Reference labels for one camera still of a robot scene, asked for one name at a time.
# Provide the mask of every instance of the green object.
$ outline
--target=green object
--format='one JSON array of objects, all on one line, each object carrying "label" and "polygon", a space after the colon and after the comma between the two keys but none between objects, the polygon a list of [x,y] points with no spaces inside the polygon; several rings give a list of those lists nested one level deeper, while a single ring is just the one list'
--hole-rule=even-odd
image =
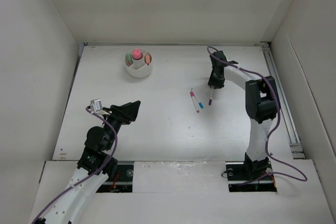
[{"label": "green object", "polygon": [[127,57],[128,61],[130,62],[130,64],[133,64],[132,56],[129,52],[126,54],[126,57]]}]

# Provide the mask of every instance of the wall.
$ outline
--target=wall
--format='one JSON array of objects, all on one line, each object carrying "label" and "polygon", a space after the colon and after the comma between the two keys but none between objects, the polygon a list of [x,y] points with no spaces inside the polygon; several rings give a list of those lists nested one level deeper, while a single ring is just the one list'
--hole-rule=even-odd
[{"label": "wall", "polygon": [[292,0],[53,0],[78,41],[270,41]]},{"label": "wall", "polygon": [[0,162],[54,151],[78,44],[51,0],[0,0]]},{"label": "wall", "polygon": [[303,150],[336,217],[336,2],[294,0],[271,48]]}]

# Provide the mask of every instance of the pink cap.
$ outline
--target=pink cap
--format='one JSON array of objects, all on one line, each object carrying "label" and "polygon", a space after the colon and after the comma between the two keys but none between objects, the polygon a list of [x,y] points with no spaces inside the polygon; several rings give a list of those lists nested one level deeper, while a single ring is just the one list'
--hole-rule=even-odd
[{"label": "pink cap", "polygon": [[132,57],[134,60],[140,60],[142,58],[142,52],[140,49],[136,49],[132,53]]}]

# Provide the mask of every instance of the round container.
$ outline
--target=round container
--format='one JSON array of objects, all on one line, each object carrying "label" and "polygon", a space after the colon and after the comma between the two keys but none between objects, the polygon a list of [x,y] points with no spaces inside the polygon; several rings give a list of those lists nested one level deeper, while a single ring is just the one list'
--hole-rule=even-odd
[{"label": "round container", "polygon": [[[140,49],[140,50],[143,54],[143,57],[139,60],[139,61],[141,61],[142,64],[140,64],[138,69],[135,68],[135,64],[130,64],[126,55],[125,55],[125,59],[124,59],[124,64],[125,64],[127,73],[129,73],[130,76],[135,77],[135,78],[143,78],[143,77],[149,76],[152,72],[152,69],[153,69],[152,55],[145,49]],[[131,50],[128,53],[130,55],[132,55],[133,51],[134,50]],[[146,55],[149,55],[149,58],[150,58],[149,65],[147,65],[145,63]]]}]

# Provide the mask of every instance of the orange object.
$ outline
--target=orange object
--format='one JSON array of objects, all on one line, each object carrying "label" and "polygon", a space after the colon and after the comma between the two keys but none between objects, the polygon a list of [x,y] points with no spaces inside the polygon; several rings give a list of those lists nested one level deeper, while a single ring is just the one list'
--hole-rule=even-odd
[{"label": "orange object", "polygon": [[150,55],[146,55],[146,56],[145,56],[145,63],[146,63],[147,65],[149,65],[149,64],[151,63],[151,56],[150,56]]}]

